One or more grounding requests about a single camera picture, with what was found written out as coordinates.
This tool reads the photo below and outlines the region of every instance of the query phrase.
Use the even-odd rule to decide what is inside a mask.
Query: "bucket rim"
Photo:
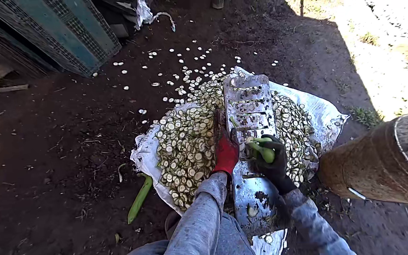
[[[400,142],[399,142],[398,132],[397,132],[397,130],[398,130],[398,129],[397,129],[398,122],[399,122],[400,119],[402,119],[402,118],[405,117],[405,116],[408,116],[408,114],[402,115],[402,116],[398,117],[398,118],[396,119],[396,121],[394,122],[394,139],[395,139],[395,141],[396,141],[396,144],[398,145],[399,151],[401,152],[401,154],[404,156],[405,160],[406,160],[407,163],[408,163],[408,156],[407,156],[407,154],[405,154],[405,152],[404,152],[404,150],[403,150],[403,148],[402,148],[402,146],[401,146],[401,144],[400,144]]]

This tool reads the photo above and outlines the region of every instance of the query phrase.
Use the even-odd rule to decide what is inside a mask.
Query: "glove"
[[[216,142],[217,148],[215,149],[216,165],[212,173],[217,171],[225,171],[231,177],[235,165],[238,162],[238,139],[235,128],[231,129],[231,134],[224,128],[220,128]]]
[[[287,158],[286,149],[280,141],[272,135],[262,135],[261,138],[268,137],[273,142],[263,142],[262,147],[275,150],[275,160],[269,164],[262,157],[254,160],[255,171],[265,175],[278,189],[280,195],[285,195],[297,189],[294,182],[286,175]]]

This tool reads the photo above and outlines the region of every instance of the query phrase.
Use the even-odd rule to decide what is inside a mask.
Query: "rusty bucket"
[[[344,198],[408,203],[408,115],[324,154],[318,176]]]

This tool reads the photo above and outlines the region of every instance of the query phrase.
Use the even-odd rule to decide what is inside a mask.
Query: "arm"
[[[286,175],[286,148],[271,135],[272,142],[264,142],[263,147],[275,150],[275,160],[268,164],[261,157],[255,160],[257,171],[264,174],[283,196],[297,230],[309,242],[319,249],[321,255],[354,255],[346,241],[332,229],[317,212],[314,202],[297,189],[291,178]]]
[[[217,172],[202,182],[196,199],[177,225],[165,255],[214,254],[226,198],[226,174]]]
[[[300,190],[294,189],[283,195],[298,232],[314,247],[320,255],[355,255],[346,241],[317,212],[312,200]]]
[[[226,198],[226,182],[238,162],[235,128],[230,135],[224,129],[220,130],[215,158],[217,163],[212,175],[196,190],[195,201],[180,219],[165,255],[215,254]]]

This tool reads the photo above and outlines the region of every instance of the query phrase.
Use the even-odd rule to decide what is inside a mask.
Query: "metal slicer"
[[[284,229],[289,222],[280,216],[282,197],[269,180],[252,170],[254,166],[248,161],[252,155],[245,147],[250,136],[276,136],[270,86],[268,77],[261,74],[227,78],[223,90],[227,130],[236,128],[240,145],[239,162],[232,176],[234,213],[250,240],[255,235]],[[248,215],[249,207],[257,210],[256,216]]]

